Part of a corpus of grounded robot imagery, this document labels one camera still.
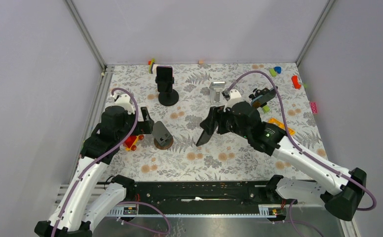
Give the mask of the black smartphone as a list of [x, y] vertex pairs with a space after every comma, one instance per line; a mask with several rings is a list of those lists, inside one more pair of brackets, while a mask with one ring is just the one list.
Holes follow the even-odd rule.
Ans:
[[200, 123], [200, 127], [203, 131], [196, 142], [196, 146], [198, 147], [207, 144], [210, 141], [215, 128], [217, 127], [217, 122], [214, 117], [207, 117]]

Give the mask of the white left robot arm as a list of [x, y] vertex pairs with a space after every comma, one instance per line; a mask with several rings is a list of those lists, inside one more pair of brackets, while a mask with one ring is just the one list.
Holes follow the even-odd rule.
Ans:
[[138, 107], [133, 95], [113, 94], [115, 103], [105, 108], [101, 121], [84, 141], [77, 169], [63, 199], [34, 232], [39, 237], [91, 237], [97, 225], [119, 202], [129, 203], [135, 190], [128, 184], [110, 184], [110, 190], [88, 205], [96, 184], [125, 141], [133, 135], [150, 134], [153, 120], [146, 107]]

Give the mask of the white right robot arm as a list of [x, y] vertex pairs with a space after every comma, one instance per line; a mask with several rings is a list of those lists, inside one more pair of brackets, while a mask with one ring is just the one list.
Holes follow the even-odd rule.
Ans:
[[203, 132], [197, 146], [208, 143], [214, 133], [234, 133], [246, 139], [254, 150], [290, 163], [317, 183], [275, 175], [265, 190], [269, 202], [296, 199], [322, 203], [330, 214], [344, 221], [351, 221], [360, 210], [367, 180], [364, 170], [349, 170], [323, 159], [293, 140], [284, 129], [262, 121], [259, 112], [249, 103], [211, 107], [200, 127]]

